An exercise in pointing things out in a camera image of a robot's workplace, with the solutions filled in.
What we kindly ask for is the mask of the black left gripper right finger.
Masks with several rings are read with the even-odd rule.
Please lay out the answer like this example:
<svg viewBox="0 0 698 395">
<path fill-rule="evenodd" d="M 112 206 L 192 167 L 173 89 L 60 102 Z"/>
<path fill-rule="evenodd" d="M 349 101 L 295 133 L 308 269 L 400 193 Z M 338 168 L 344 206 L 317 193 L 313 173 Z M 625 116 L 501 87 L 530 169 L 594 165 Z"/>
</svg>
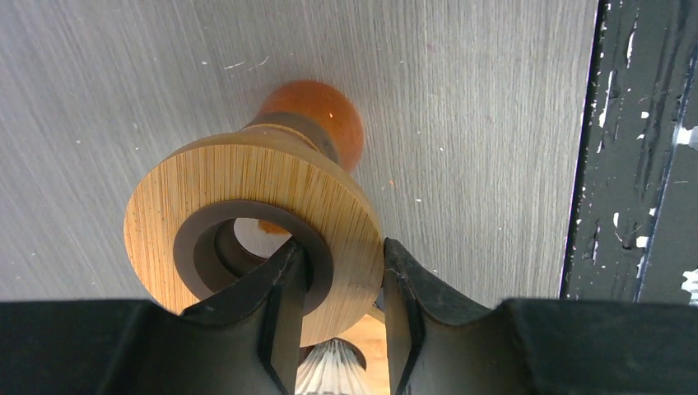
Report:
<svg viewBox="0 0 698 395">
<path fill-rule="evenodd" d="M 394 394 L 694 394 L 697 310 L 508 299 L 478 304 L 384 242 Z"/>
</svg>

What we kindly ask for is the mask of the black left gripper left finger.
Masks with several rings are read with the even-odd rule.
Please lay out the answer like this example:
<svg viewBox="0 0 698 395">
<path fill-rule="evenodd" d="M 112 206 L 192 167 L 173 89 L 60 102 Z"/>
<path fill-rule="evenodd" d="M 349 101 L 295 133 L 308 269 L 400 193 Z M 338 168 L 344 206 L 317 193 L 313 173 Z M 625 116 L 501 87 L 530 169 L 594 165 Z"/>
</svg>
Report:
<svg viewBox="0 0 698 395">
<path fill-rule="evenodd" d="M 290 240 L 181 314 L 149 300 L 4 302 L 1 391 L 290 394 L 306 263 Z"/>
</svg>

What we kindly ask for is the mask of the large wooden ring holder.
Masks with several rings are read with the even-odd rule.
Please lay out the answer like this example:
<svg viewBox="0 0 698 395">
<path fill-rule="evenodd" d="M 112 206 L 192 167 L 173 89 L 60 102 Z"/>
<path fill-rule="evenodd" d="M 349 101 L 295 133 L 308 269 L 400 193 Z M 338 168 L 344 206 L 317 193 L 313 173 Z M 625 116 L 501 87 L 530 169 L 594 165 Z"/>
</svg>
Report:
<svg viewBox="0 0 698 395">
<path fill-rule="evenodd" d="M 364 356 L 362 374 L 372 394 L 390 394 L 389 363 L 384 313 L 371 308 L 357 323 L 338 336 Z"/>
</svg>

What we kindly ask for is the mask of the clear glass dripper cone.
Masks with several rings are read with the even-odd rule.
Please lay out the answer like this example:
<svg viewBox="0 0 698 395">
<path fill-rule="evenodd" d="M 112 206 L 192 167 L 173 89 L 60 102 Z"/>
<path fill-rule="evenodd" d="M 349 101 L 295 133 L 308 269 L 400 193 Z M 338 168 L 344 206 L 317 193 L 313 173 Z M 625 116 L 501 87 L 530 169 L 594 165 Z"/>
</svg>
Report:
<svg viewBox="0 0 698 395">
<path fill-rule="evenodd" d="M 350 342 L 339 338 L 314 346 L 298 367 L 295 394 L 371 394 L 357 352 Z"/>
</svg>

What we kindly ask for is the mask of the small wooden ring holder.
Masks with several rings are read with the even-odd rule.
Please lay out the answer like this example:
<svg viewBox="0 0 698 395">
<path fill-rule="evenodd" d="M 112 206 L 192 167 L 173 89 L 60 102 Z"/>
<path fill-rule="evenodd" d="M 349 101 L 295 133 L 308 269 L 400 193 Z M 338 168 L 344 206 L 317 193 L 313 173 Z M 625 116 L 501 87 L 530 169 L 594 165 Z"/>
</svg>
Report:
<svg viewBox="0 0 698 395">
<path fill-rule="evenodd" d="M 268 203 L 316 231 L 333 260 L 328 293 L 303 318 L 300 343 L 344 333 L 376 299 L 384 270 L 379 218 L 359 185 L 309 146 L 259 133 L 204 138 L 182 147 L 134 189 L 123 233 L 140 282 L 179 314 L 198 302 L 175 267 L 175 237 L 196 211 L 235 199 Z"/>
</svg>

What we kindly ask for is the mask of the amber glass carafe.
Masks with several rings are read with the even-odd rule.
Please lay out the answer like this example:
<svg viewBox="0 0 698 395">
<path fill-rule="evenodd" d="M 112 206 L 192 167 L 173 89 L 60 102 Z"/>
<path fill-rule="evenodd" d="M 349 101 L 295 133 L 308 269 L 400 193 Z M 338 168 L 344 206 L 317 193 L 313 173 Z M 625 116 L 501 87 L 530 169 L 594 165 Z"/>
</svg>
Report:
<svg viewBox="0 0 698 395">
<path fill-rule="evenodd" d="M 364 125 L 353 103 L 320 81 L 298 80 L 278 87 L 248 126 L 275 128 L 298 137 L 349 173 L 365 145 Z"/>
</svg>

